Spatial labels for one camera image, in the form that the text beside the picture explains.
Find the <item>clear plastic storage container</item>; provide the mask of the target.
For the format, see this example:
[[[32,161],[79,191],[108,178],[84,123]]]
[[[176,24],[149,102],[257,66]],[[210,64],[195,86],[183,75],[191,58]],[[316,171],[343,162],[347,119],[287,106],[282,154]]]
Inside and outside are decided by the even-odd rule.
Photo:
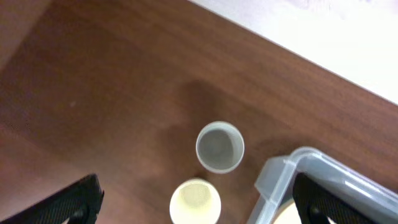
[[[397,223],[396,193],[308,146],[266,161],[254,184],[260,197],[248,223],[272,223],[292,198],[295,177],[301,172],[374,221]]]

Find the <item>large cream bowl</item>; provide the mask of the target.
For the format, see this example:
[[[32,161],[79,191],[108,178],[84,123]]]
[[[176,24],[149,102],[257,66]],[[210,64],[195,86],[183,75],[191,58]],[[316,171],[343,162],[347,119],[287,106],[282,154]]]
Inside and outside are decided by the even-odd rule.
[[[272,224],[302,224],[293,199],[283,203],[276,211]]]

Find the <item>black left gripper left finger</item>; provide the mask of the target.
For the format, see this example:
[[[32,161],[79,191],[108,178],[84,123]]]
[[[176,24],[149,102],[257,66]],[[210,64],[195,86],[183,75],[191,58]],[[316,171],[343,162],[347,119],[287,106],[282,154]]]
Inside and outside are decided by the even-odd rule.
[[[1,224],[95,223],[104,199],[96,174],[89,174],[1,221]]]

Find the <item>cream plastic cup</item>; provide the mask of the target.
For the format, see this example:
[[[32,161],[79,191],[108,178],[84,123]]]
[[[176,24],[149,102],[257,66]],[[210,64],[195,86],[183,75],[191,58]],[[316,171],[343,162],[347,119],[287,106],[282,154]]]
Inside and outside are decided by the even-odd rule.
[[[204,179],[189,179],[173,192],[169,204],[174,224],[216,224],[221,215],[221,197]]]

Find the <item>grey plastic cup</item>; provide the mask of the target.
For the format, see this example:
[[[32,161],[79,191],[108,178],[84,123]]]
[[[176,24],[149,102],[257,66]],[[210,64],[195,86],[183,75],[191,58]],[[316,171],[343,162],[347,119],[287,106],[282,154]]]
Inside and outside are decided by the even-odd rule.
[[[214,121],[199,132],[195,152],[199,163],[206,170],[227,174],[235,170],[244,157],[244,138],[231,123]]]

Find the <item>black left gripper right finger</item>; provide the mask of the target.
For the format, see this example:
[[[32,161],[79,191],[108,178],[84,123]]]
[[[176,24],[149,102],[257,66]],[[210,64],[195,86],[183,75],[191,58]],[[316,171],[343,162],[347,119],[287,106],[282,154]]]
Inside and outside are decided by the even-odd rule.
[[[379,223],[372,195],[347,180],[325,185],[299,172],[293,181],[292,198],[301,223]]]

